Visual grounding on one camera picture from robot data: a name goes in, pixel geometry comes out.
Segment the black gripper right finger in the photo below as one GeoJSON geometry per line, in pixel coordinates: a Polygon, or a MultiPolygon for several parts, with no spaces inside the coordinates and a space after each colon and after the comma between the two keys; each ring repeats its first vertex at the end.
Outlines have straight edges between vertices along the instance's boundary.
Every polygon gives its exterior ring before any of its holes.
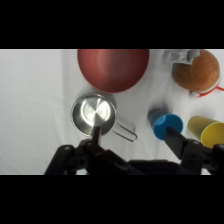
{"type": "Polygon", "coordinates": [[[165,143],[176,155],[178,159],[182,159],[187,139],[172,127],[166,129],[165,143]]]}

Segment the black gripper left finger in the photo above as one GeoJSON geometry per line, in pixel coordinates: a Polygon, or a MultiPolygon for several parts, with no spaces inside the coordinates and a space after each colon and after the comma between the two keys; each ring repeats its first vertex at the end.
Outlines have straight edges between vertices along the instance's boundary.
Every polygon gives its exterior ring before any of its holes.
{"type": "Polygon", "coordinates": [[[90,143],[93,145],[99,145],[101,143],[101,128],[99,126],[93,128],[90,143]]]}

